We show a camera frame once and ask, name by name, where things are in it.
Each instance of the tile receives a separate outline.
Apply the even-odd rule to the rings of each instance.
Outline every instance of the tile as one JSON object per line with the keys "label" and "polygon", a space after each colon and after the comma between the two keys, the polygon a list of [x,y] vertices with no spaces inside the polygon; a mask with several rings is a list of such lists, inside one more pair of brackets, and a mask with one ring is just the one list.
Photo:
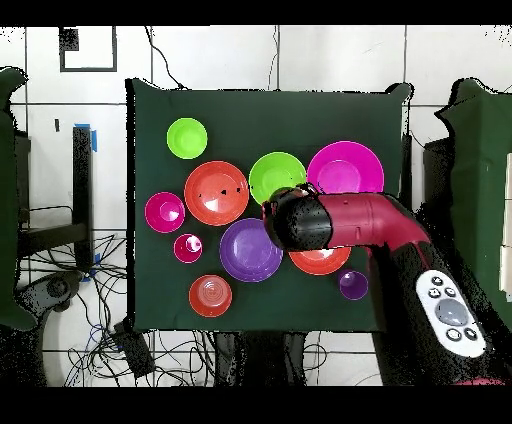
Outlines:
{"label": "tile", "polygon": [[[188,88],[268,87],[270,65],[276,53],[273,25],[157,26],[153,32],[153,44],[167,58],[171,75]],[[156,50],[153,82],[162,88],[176,88]]]}
{"label": "tile", "polygon": [[[0,27],[0,68],[12,66],[25,70],[25,28]],[[11,102],[25,103],[25,86],[11,95]]]}
{"label": "tile", "polygon": [[281,90],[382,92],[403,81],[403,25],[281,26]]}
{"label": "tile", "polygon": [[436,107],[411,108],[409,131],[412,136],[412,207],[417,210],[425,201],[423,150],[431,141],[448,137],[443,122],[434,116]]}
{"label": "tile", "polygon": [[512,248],[512,200],[505,200],[503,214],[503,241],[505,246]]}
{"label": "tile", "polygon": [[512,247],[500,247],[500,290],[512,294]]}
{"label": "tile", "polygon": [[512,153],[507,155],[507,176],[505,180],[505,199],[512,200]]}
{"label": "tile", "polygon": [[[150,45],[142,26],[117,27],[116,31],[117,72],[60,72],[58,28],[28,28],[29,102],[125,102],[126,78],[141,78],[148,81],[151,78]],[[98,35],[100,44],[103,43],[101,39],[101,35]],[[89,66],[96,64],[98,58],[91,58]]]}
{"label": "tile", "polygon": [[[110,234],[111,233],[108,232],[96,231],[95,238],[98,239]],[[100,253],[101,257],[105,258],[101,262],[105,268],[112,268],[114,266],[126,267],[126,243],[122,242],[123,237],[125,237],[124,232],[117,233],[116,239],[113,242],[114,244],[111,245],[106,252],[104,252],[104,249],[107,247],[108,243],[100,247],[100,244],[105,240],[97,240],[95,242],[95,246],[98,246],[95,251]],[[113,248],[121,242],[122,244],[120,247],[113,251]],[[47,268],[51,267],[50,265],[41,265]],[[31,266],[32,268],[35,267],[33,261],[31,261]],[[35,279],[35,276],[37,276],[37,274],[32,273],[33,280]],[[100,286],[100,288],[102,296],[106,299],[107,305],[110,309],[110,328],[113,330],[114,324],[117,324],[126,317],[126,280],[110,278],[104,271],[98,271],[95,277],[100,284],[104,284],[104,286]],[[96,337],[94,337],[93,334],[94,339],[89,340],[91,338],[91,332],[94,333],[94,330],[91,329],[85,314],[87,312],[87,316],[91,324],[98,325],[101,322],[101,325],[105,326],[106,318],[103,304],[100,301],[98,291],[96,290],[94,281],[92,280],[88,282],[81,282],[78,294],[82,297],[85,305],[87,305],[87,311],[80,298],[75,296],[71,299],[71,306],[66,311],[61,313],[51,312],[44,331],[43,349],[68,350],[70,348],[74,348],[77,350],[85,350],[86,348],[94,348],[95,340],[97,341],[96,337],[100,334],[96,333]],[[150,335],[146,335],[148,343],[151,339]]]}
{"label": "tile", "polygon": [[[318,331],[311,331],[306,336],[304,347],[318,343]],[[322,331],[320,346],[327,352],[375,352],[370,333],[333,333]],[[316,352],[317,347],[311,346],[307,352]]]}
{"label": "tile", "polygon": [[408,25],[407,82],[413,104],[445,105],[453,83],[475,77],[494,90],[512,84],[509,26]]}
{"label": "tile", "polygon": [[[320,364],[325,356],[320,355]],[[375,355],[329,353],[318,369],[314,353],[304,354],[304,371],[308,386],[382,386]]]}
{"label": "tile", "polygon": [[[30,207],[73,205],[73,126],[90,124],[97,134],[97,151],[92,152],[93,226],[126,228],[126,107],[29,105],[28,120]],[[65,210],[31,214],[34,227],[69,220]]]}
{"label": "tile", "polygon": [[11,105],[14,125],[18,131],[27,131],[27,116],[25,105]]}
{"label": "tile", "polygon": [[[145,377],[141,377],[135,382],[133,373],[129,371],[128,363],[120,359],[122,357],[122,355],[112,355],[112,358],[107,362],[114,373],[120,374],[125,371],[129,373],[118,377],[119,385],[121,387],[152,387],[153,374],[148,374],[147,380]],[[110,376],[111,372],[99,358],[95,359],[94,364],[96,367],[93,368],[91,366],[91,370],[94,373],[91,374],[85,370],[82,374],[82,371],[78,368],[81,366],[80,361],[85,361],[86,359],[86,356],[79,357],[75,353],[71,353],[68,356],[67,352],[43,352],[43,366],[47,385],[49,387],[63,387],[64,384],[71,387],[117,387],[114,378],[105,378],[105,376]]]}
{"label": "tile", "polygon": [[[201,336],[196,333],[197,340],[202,344]],[[155,351],[167,352],[176,350],[178,352],[189,352],[195,346],[194,335],[192,331],[156,331],[155,332]],[[214,351],[211,343],[206,338],[208,351]]]}
{"label": "tile", "polygon": [[[213,366],[211,365],[210,367],[215,372],[214,354],[210,354],[210,358],[213,362]],[[156,353],[155,365],[157,367],[155,371],[155,387],[179,386],[180,384],[185,386],[204,386],[205,381],[206,387],[213,386],[213,376],[209,372],[208,379],[206,378],[206,366],[197,353],[192,353],[192,355],[188,353]],[[180,377],[185,380],[185,383],[182,383],[181,380],[174,378],[172,375],[166,374],[164,371]]]}

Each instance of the purple plate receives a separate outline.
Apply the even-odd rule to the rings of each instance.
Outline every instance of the purple plate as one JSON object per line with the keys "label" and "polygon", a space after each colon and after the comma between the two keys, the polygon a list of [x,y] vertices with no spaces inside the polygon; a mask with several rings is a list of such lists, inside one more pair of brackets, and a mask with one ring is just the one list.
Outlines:
{"label": "purple plate", "polygon": [[246,283],[266,280],[282,259],[283,251],[270,241],[261,219],[236,221],[220,240],[220,261],[225,270]]}

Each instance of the button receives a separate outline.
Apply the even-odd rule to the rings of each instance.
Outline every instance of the button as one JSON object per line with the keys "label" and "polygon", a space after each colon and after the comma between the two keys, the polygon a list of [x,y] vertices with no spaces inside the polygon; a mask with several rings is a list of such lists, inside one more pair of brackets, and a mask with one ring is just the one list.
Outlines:
{"label": "button", "polygon": [[476,340],[478,338],[476,335],[476,331],[473,331],[471,328],[465,328],[464,334],[469,340]]}
{"label": "button", "polygon": [[458,342],[462,338],[462,334],[455,330],[455,328],[450,328],[446,332],[446,337],[448,337],[452,342]]}
{"label": "button", "polygon": [[457,295],[457,293],[455,293],[455,290],[453,290],[450,287],[445,288],[444,292],[450,297],[455,297]]}
{"label": "button", "polygon": [[429,289],[428,291],[428,295],[432,298],[432,299],[437,299],[438,297],[441,296],[441,292],[439,290],[437,290],[436,288],[433,288],[433,289]]}
{"label": "button", "polygon": [[455,299],[441,299],[436,306],[436,316],[451,327],[462,327],[468,323],[466,308]]}
{"label": "button", "polygon": [[439,277],[432,277],[432,284],[435,284],[436,286],[442,286],[443,280]]}

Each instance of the white remote control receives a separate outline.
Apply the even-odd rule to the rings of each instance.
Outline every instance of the white remote control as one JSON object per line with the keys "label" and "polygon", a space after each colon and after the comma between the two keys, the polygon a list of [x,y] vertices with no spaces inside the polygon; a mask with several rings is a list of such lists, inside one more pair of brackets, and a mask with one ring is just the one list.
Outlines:
{"label": "white remote control", "polygon": [[478,358],[486,343],[459,288],[441,271],[424,272],[416,293],[439,343],[456,355]]}

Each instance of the plastic bowl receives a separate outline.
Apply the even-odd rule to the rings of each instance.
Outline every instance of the plastic bowl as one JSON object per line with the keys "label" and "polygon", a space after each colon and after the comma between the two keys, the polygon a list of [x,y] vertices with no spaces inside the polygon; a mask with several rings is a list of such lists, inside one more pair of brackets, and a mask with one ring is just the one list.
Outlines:
{"label": "plastic bowl", "polygon": [[249,172],[249,186],[260,205],[279,188],[306,182],[306,169],[295,156],[273,152],[259,158]]}
{"label": "plastic bowl", "polygon": [[345,269],[338,274],[340,292],[349,300],[362,299],[368,293],[368,279],[358,271]]}
{"label": "plastic bowl", "polygon": [[170,233],[183,224],[185,206],[175,194],[162,191],[151,196],[146,202],[144,216],[153,230],[159,233]]}
{"label": "plastic bowl", "polygon": [[347,262],[350,251],[350,247],[339,247],[308,252],[289,252],[288,254],[301,271],[312,275],[327,275],[337,271]]}
{"label": "plastic bowl", "polygon": [[206,149],[208,135],[201,122],[180,118],[167,130],[167,146],[180,159],[194,159]]}
{"label": "plastic bowl", "polygon": [[232,300],[231,287],[218,275],[203,275],[190,286],[188,300],[192,309],[206,318],[226,312]]}
{"label": "plastic bowl", "polygon": [[194,234],[182,234],[174,242],[174,256],[185,263],[197,261],[203,253],[203,245],[199,237]]}
{"label": "plastic bowl", "polygon": [[354,141],[337,141],[311,160],[308,181],[324,193],[381,192],[384,171],[368,147]]}
{"label": "plastic bowl", "polygon": [[220,240],[222,266],[237,280],[257,283],[277,271],[283,251],[268,237],[261,219],[247,218],[232,224]]}
{"label": "plastic bowl", "polygon": [[249,203],[247,180],[230,163],[203,163],[187,178],[185,203],[190,213],[204,224],[229,224],[242,215]]}

